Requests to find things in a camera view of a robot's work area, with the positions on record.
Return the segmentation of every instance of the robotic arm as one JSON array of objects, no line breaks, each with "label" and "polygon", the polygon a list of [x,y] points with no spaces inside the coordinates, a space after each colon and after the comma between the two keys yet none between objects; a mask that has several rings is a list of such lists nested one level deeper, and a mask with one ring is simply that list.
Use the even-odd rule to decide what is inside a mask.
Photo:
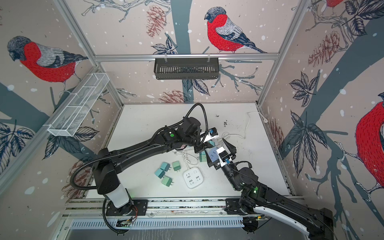
[{"label": "robotic arm", "polygon": [[[200,122],[189,117],[189,114],[196,106],[200,106],[204,113],[206,129],[203,133],[201,133]],[[312,240],[333,239],[333,219],[330,210],[308,208],[258,182],[258,176],[251,170],[252,165],[249,162],[233,162],[236,158],[236,147],[225,139],[223,139],[223,142],[229,153],[223,147],[217,149],[218,159],[212,162],[206,149],[213,147],[208,141],[217,137],[218,133],[215,128],[208,129],[207,116],[203,105],[197,103],[193,105],[180,122],[160,128],[150,139],[144,142],[111,152],[108,149],[102,149],[99,155],[103,157],[78,168],[72,174],[70,184],[75,189],[97,189],[98,194],[109,198],[119,213],[124,215],[134,208],[134,204],[127,190],[121,185],[117,174],[129,166],[156,154],[193,146],[195,153],[205,151],[209,167],[214,166],[216,170],[222,169],[234,190],[242,191],[239,199],[226,199],[227,208],[225,211],[228,214],[266,214],[291,225]],[[238,170],[237,164],[241,162],[247,162],[248,167]],[[92,170],[96,186],[78,186],[74,182],[76,175],[91,164],[93,164]],[[108,227],[118,234],[126,232],[126,230],[118,231],[111,226]]]}]

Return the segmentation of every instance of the white square power strip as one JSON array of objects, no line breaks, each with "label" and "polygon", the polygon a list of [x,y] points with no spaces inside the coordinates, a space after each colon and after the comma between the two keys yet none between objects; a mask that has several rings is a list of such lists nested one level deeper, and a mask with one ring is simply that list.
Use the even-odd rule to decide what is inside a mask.
[{"label": "white square power strip", "polygon": [[189,188],[195,188],[203,183],[203,175],[197,167],[193,167],[183,174],[185,183]]}]

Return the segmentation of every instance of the white table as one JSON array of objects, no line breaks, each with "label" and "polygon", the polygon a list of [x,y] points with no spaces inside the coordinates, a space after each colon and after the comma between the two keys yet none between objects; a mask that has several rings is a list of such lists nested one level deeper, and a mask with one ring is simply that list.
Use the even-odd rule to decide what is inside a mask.
[{"label": "white table", "polygon": [[[182,119],[192,107],[192,104],[141,104],[125,105],[120,119],[116,125],[108,149],[122,149],[149,139],[154,132],[171,125]],[[254,103],[211,103],[204,104],[207,112],[209,128],[216,127],[219,135],[223,132],[244,135],[244,129],[248,122],[247,112],[257,111]],[[251,122],[247,130],[245,140],[231,136],[228,142],[237,149],[236,161],[251,162],[259,181],[281,195],[288,195],[288,190],[281,171],[273,154],[267,138],[263,123],[258,113],[250,113]],[[201,122],[201,128],[205,130],[203,113],[200,107],[196,107],[190,117]],[[196,160],[189,157],[192,163]],[[179,161],[181,170],[175,172],[172,162]],[[166,187],[161,184],[154,172],[162,162],[167,162],[171,168],[166,176],[172,178],[173,185]],[[238,168],[247,166],[239,164]],[[241,192],[234,191],[221,169],[209,168],[206,162],[199,162],[197,166],[204,178],[201,185],[189,189],[183,179],[183,172],[187,170],[182,155],[173,152],[159,154],[147,158],[118,174],[120,182],[127,188],[131,197],[232,197],[240,196]],[[90,190],[87,198],[104,198],[97,194],[96,190]]]}]

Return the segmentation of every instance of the black basket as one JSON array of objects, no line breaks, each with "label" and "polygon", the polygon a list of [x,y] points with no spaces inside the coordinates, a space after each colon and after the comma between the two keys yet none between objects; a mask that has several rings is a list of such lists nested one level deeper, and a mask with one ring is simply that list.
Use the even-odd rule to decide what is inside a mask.
[{"label": "black basket", "polygon": [[156,79],[217,79],[218,58],[156,58]]}]

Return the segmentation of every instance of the white wire basket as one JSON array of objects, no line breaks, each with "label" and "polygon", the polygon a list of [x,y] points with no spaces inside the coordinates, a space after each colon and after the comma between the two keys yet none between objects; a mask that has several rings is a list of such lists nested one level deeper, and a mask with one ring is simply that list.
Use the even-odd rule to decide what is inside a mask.
[{"label": "white wire basket", "polygon": [[48,131],[54,136],[73,137],[108,82],[106,73],[89,74],[84,86],[77,93],[70,94],[72,100],[49,126]]}]

